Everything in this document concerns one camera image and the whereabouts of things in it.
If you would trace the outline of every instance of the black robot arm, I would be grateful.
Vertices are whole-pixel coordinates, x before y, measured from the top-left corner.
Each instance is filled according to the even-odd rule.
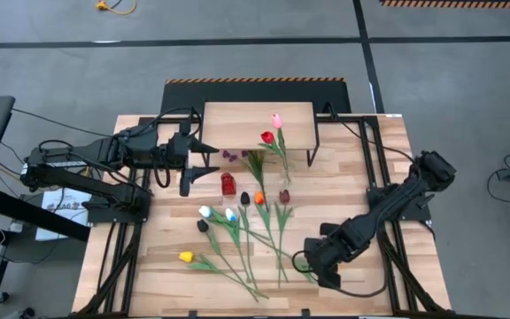
[[[382,198],[367,214],[347,219],[341,225],[323,223],[320,234],[324,238],[307,238],[304,254],[318,284],[339,288],[339,262],[349,262],[368,247],[379,225],[393,220],[418,197],[428,191],[443,191],[453,181],[456,170],[437,152],[422,152],[410,166],[409,176],[401,184],[388,187]]]
[[[117,174],[122,167],[132,169],[180,170],[182,173],[181,196],[189,195],[189,185],[197,178],[218,170],[218,167],[188,168],[189,152],[218,152],[209,145],[199,142],[190,133],[190,121],[183,121],[179,131],[166,144],[157,145],[157,131],[151,124],[136,126],[122,130],[120,133],[101,138],[86,146],[73,146],[63,141],[49,140],[35,147],[21,171],[20,180],[35,191],[41,187],[59,185],[78,191],[85,191],[108,199],[110,204],[131,204],[130,198],[136,192],[143,192],[131,181],[120,181],[121,184],[110,185],[101,181],[77,175],[67,170],[71,167],[93,167],[109,174]],[[61,143],[65,147],[44,148],[47,143]],[[165,184],[158,181],[161,187]]]

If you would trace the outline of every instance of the gray floor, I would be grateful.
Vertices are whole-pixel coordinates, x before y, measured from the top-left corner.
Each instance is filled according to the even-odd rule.
[[[0,42],[359,34],[350,1],[138,2],[134,14],[119,17],[82,0],[0,0]],[[510,35],[510,10],[384,8],[375,0],[363,7],[370,36]],[[373,53],[386,112],[405,115],[414,151],[438,150],[459,171],[431,204],[453,308],[510,317],[510,204],[485,190],[510,152],[510,43],[375,44]],[[0,50],[0,95],[15,96],[23,110],[105,133],[120,113],[157,113],[168,78],[256,76],[343,76],[354,112],[374,110],[358,44]],[[4,141],[27,155],[53,137],[93,139],[14,114]],[[0,160],[19,169],[5,149]],[[493,190],[510,198],[510,183]],[[7,254],[37,260],[48,249],[25,234]],[[83,254],[84,245],[67,240],[42,264],[10,265],[4,290],[13,299],[0,306],[0,317],[24,306],[66,314]]]

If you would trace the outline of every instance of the wooden platform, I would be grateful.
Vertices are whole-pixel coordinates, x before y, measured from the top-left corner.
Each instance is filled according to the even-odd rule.
[[[124,115],[118,118],[116,130],[136,125],[138,115]],[[410,153],[405,123],[400,117],[379,115],[383,143]],[[165,142],[170,130],[176,125],[163,125],[161,142]],[[294,215],[284,232],[283,249],[294,253],[302,248],[305,237],[318,237],[321,222],[342,222],[347,217],[367,211],[365,189],[368,186],[363,152],[360,140],[340,124],[320,124],[321,148],[312,167],[306,165],[304,151],[289,152],[294,167],[290,186],[291,204]],[[286,138],[287,145],[294,144]],[[375,169],[381,176],[372,145]],[[386,152],[391,180],[402,181],[409,163],[395,152]],[[200,156],[195,156],[190,165],[201,165]],[[269,300],[255,302],[241,286],[227,278],[192,271],[187,264],[178,260],[181,251],[193,251],[207,255],[217,265],[225,268],[213,255],[205,235],[197,230],[197,212],[202,205],[212,205],[221,210],[227,206],[236,207],[237,198],[224,199],[220,190],[220,174],[231,173],[237,182],[238,194],[258,190],[255,180],[236,161],[229,163],[220,155],[211,158],[211,165],[221,166],[219,173],[198,179],[191,187],[190,196],[181,198],[178,194],[179,176],[173,172],[173,184],[160,189],[151,183],[155,193],[150,219],[143,226],[142,241],[135,274],[130,315],[187,315],[191,309],[199,315],[300,315],[301,308],[310,308],[313,315],[388,315],[390,303],[384,292],[370,299],[355,299],[329,289],[309,284],[294,270],[290,263],[283,261],[290,282],[277,288],[277,267],[274,253],[259,242],[251,242],[251,262],[260,290]],[[265,167],[265,178],[269,201],[278,199],[279,165]],[[265,229],[254,207],[248,211],[251,226],[260,233]],[[272,218],[276,231],[276,219]],[[103,256],[109,224],[97,225],[91,231],[86,256],[81,269],[80,282],[73,302],[73,311],[83,307],[96,292],[97,275]],[[430,233],[418,222],[402,222],[406,250],[411,270],[428,293],[443,307],[449,307],[437,251]],[[243,276],[243,267],[236,249],[227,232],[216,229],[221,248],[234,268]],[[111,247],[114,247],[115,233]],[[371,292],[383,282],[383,266],[375,241],[355,261],[341,267],[343,288],[352,292]],[[124,276],[119,283],[124,283]],[[401,307],[406,306],[402,281],[397,275],[401,290]],[[118,285],[114,309],[119,309],[121,289]]]

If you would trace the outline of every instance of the pink tulip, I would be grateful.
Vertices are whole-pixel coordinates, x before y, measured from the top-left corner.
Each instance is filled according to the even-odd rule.
[[[273,127],[274,128],[281,128],[282,127],[281,117],[277,113],[273,114]]]

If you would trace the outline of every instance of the orange and black hazard tape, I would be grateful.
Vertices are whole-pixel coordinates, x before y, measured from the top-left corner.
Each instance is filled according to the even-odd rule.
[[[223,82],[345,82],[343,77],[267,77],[267,78],[208,78],[208,79],[170,79],[172,83],[223,83]]]
[[[416,8],[510,9],[510,1],[403,1],[385,0],[382,6]]]

